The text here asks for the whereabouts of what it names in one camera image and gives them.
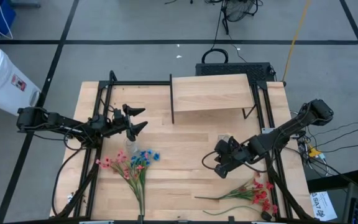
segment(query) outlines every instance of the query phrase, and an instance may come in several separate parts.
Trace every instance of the green flower stem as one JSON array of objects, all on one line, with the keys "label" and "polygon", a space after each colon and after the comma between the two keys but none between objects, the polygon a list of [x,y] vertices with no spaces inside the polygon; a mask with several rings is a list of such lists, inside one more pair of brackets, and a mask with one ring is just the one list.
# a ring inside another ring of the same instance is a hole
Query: green flower stem
[{"label": "green flower stem", "polygon": [[247,206],[247,205],[241,205],[241,206],[232,207],[232,208],[227,209],[226,211],[219,212],[219,213],[209,213],[209,212],[207,212],[207,211],[205,211],[205,210],[203,210],[203,212],[204,212],[204,213],[207,213],[208,215],[222,215],[222,214],[224,214],[224,213],[226,213],[226,212],[230,212],[231,210],[236,209],[236,208],[249,208],[249,209],[254,210],[255,212],[260,213],[260,211],[254,209],[254,208],[252,208],[252,207],[250,207],[250,206]]}]

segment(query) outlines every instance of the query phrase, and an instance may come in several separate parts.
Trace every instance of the black metal frame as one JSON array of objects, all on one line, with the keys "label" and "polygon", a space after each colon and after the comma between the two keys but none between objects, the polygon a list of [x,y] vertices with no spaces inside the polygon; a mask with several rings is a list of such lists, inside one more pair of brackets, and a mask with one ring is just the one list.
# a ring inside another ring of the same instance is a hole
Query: black metal frame
[{"label": "black metal frame", "polygon": [[[104,101],[104,102],[106,102],[106,106],[103,108],[103,116],[107,116],[108,102],[110,102],[111,95],[112,95],[112,87],[114,85],[169,85],[170,91],[171,91],[171,97],[172,97],[172,74],[170,74],[170,81],[138,81],[137,82],[137,81],[117,81],[117,78],[115,77],[114,73],[111,72],[109,81],[99,81],[98,92],[96,94],[96,102],[94,105],[93,114],[98,113],[98,111],[100,109],[99,105],[100,105],[100,101],[101,101],[102,92],[105,88],[107,88],[107,94],[106,94],[105,101]],[[248,115],[252,112],[252,110],[254,108],[257,109],[258,122],[259,122],[260,129],[262,130],[262,128],[264,128],[265,125],[264,125],[264,117],[263,117],[263,113],[262,113],[262,105],[260,103],[260,98],[259,98],[258,86],[261,87],[262,89],[264,87],[263,85],[261,86],[261,83],[259,83],[259,82],[258,82],[258,84],[250,83],[252,94],[254,96],[255,105],[251,109],[251,111],[248,113]],[[272,127],[274,127],[274,120],[273,120],[273,116],[272,116],[272,109],[270,106],[269,93],[267,92],[267,89],[264,90],[264,97],[265,97],[265,104],[267,105],[266,110],[267,110],[267,114],[268,114],[269,124],[270,124],[270,127],[272,128]],[[171,110],[173,112],[172,99],[171,99]],[[96,154],[95,154],[94,159],[100,158],[102,146],[103,146],[103,140],[101,141],[100,147],[98,147],[96,149]],[[83,163],[83,167],[82,167],[82,171],[81,171],[80,185],[89,181],[89,175],[92,171],[92,169],[91,169],[91,171],[88,172],[91,153],[92,153],[92,149],[86,150],[86,154],[84,157],[84,163]],[[281,161],[280,155],[278,153],[278,155],[275,155],[275,156],[278,156],[277,160],[280,161],[277,163],[277,169],[279,171],[278,173],[280,174],[280,178],[283,178],[283,176],[281,175],[281,173],[283,174],[283,167],[282,167],[282,161]],[[267,167],[271,165],[271,162],[272,162],[272,160],[271,160],[270,156],[268,156],[266,158]],[[91,220],[91,212],[92,212],[92,208],[93,208],[94,194],[95,194],[95,190],[96,190],[98,168],[96,170],[94,170],[93,172],[94,172],[94,174],[93,174],[93,178],[91,179],[91,183],[90,183],[91,185],[89,188],[87,208],[86,208],[86,213],[85,213],[84,217],[80,216],[82,200],[78,200],[78,203],[75,205],[74,214],[73,214],[72,218],[68,218],[68,215],[70,214],[70,212],[68,212],[67,215],[64,217],[56,217],[56,218],[51,218],[48,220],[34,220],[34,221],[27,221],[27,222],[21,222],[21,223],[78,223],[79,221],[90,221]],[[272,194],[272,203],[278,205],[277,192],[276,192],[275,188],[271,191],[271,194]],[[292,218],[291,209],[287,209],[288,207],[289,207],[289,205],[288,206],[286,205],[287,218]],[[276,216],[276,218],[280,218],[280,212],[278,212],[277,214],[278,215]],[[132,224],[132,223],[137,223],[137,220],[118,220],[118,221],[115,220],[114,222],[115,223],[131,223]],[[235,222],[234,217],[228,217],[228,222],[229,223],[251,223],[251,222]],[[144,221],[144,223],[178,223],[178,221]],[[192,221],[192,223],[218,224],[218,223],[227,223],[227,222],[216,222],[216,221],[193,222]]]}]

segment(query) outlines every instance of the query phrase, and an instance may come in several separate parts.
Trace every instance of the white container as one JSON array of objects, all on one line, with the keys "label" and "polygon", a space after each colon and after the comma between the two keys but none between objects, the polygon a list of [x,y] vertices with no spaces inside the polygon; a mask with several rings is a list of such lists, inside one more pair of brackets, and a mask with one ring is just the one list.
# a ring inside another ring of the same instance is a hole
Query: white container
[{"label": "white container", "polygon": [[40,89],[0,50],[0,109],[18,116],[17,109],[35,106]]}]

